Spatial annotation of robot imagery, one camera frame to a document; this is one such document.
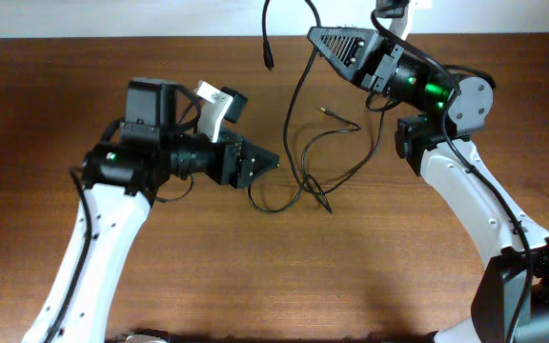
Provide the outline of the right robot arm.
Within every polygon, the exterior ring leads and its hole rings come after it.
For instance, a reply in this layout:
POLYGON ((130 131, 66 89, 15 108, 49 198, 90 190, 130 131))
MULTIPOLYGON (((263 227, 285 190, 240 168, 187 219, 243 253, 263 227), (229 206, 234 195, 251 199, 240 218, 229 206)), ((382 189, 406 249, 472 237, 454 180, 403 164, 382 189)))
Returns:
POLYGON ((397 155, 478 249, 484 273, 470 316, 429 340, 549 342, 549 232, 489 172, 471 138, 492 108, 493 79, 441 65, 384 28, 313 27, 308 38, 343 79, 417 109, 397 122, 397 155))

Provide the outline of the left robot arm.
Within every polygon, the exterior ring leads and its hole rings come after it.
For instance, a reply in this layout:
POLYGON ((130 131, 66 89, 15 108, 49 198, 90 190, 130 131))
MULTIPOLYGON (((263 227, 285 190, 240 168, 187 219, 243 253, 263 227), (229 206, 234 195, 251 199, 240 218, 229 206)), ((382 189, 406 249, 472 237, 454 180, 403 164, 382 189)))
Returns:
POLYGON ((205 81, 195 90, 135 77, 126 111, 111 122, 71 179, 79 197, 69 245, 26 342, 102 342, 132 243, 158 190, 171 177, 204 173, 216 184, 246 189, 277 168, 279 157, 223 127, 247 98, 205 81))

